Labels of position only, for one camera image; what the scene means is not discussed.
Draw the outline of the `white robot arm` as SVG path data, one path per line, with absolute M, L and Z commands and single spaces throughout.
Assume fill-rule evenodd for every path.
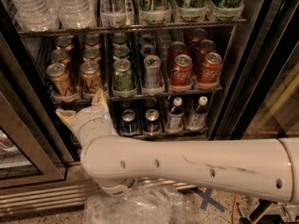
M 85 173 L 110 196 L 138 177 L 299 204 L 299 138 L 144 141 L 117 134 L 103 91 L 79 112 L 56 110 L 78 139 Z

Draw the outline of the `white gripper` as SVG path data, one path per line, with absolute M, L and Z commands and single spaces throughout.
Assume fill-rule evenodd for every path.
M 80 145 L 85 147 L 95 138 L 118 134 L 108 111 L 105 92 L 99 89 L 92 99 L 92 106 L 83 108 L 78 113 L 57 108 L 55 113 L 67 128 L 70 127 Z

